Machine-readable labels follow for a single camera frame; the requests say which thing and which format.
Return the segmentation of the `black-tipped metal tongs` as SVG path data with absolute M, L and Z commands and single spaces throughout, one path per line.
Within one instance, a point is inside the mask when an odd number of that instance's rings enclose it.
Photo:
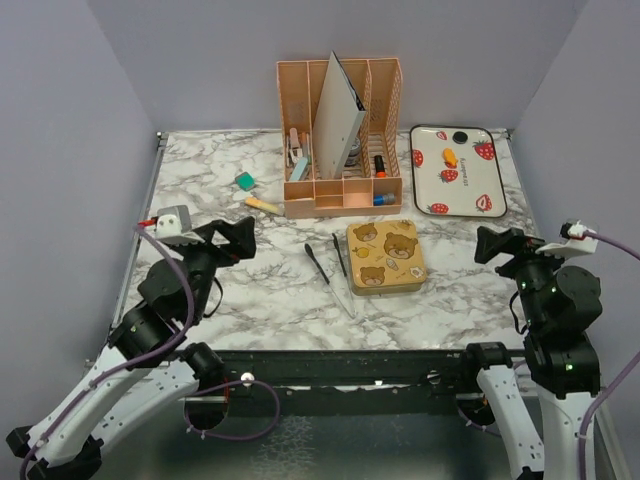
M 308 243 L 304 244 L 304 251 L 307 257 L 310 259 L 315 269 L 319 273 L 322 281 L 324 282 L 324 286 L 326 287 L 326 291 L 331 295 L 332 300 L 335 305 L 339 307 L 343 313 L 347 315 L 348 318 L 355 319 L 357 316 L 356 303 L 353 297 L 353 293 L 349 289 L 349 274 L 346 268 L 346 260 L 342 253 L 340 242 L 338 235 L 336 233 L 331 234 L 332 240 L 332 249 L 335 253 L 335 256 L 338 261 L 339 274 L 342 277 L 343 283 L 346 288 L 346 295 L 343 295 L 334 285 L 333 277 L 335 272 L 331 269 L 327 270 L 323 267 L 321 262 L 318 260 L 314 249 Z

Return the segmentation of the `silver tin lid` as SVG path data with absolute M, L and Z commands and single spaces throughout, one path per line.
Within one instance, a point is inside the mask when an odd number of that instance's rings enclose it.
M 418 232 L 410 220 L 354 223 L 346 229 L 351 280 L 382 276 L 427 279 Z

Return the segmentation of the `gold metal cookie tin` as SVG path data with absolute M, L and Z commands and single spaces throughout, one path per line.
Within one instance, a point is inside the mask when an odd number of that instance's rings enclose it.
M 419 291 L 425 284 L 426 278 L 415 279 L 407 277 L 404 281 L 383 278 L 382 276 L 366 276 L 351 280 L 351 291 L 358 296 L 391 295 Z

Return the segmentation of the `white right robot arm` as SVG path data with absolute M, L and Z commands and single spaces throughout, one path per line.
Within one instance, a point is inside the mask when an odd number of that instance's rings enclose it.
M 602 314 L 601 284 L 588 270 L 567 265 L 591 255 L 598 241 L 580 222 L 566 223 L 563 242 L 547 243 L 518 228 L 477 230 L 474 259 L 486 264 L 500 254 L 510 260 L 496 273 L 515 282 L 521 301 L 524 360 L 542 413 L 536 429 L 501 343 L 466 347 L 461 383 L 481 391 L 496 421 L 514 479 L 593 479 L 596 476 L 590 406 L 601 390 L 600 363 L 586 330 Z

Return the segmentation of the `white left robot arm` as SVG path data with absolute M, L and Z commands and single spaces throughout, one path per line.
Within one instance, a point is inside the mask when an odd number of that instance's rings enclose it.
M 206 395 L 220 385 L 222 362 L 187 336 L 209 317 L 220 285 L 219 269 L 256 254 L 255 219 L 214 220 L 192 227 L 188 215 L 164 210 L 136 227 L 161 255 L 138 286 L 140 301 L 109 334 L 91 370 L 43 420 L 7 436 L 21 458 L 22 479 L 89 479 L 102 464 L 102 448 L 152 410 L 180 393 Z M 163 362 L 188 367 L 186 382 L 134 403 L 130 390 Z

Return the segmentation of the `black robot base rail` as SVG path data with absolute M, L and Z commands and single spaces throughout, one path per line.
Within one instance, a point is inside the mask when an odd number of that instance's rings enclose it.
M 481 396 L 472 361 L 454 350 L 222 350 L 232 386 L 187 397 L 184 411 L 266 418 L 452 414 L 458 399 Z

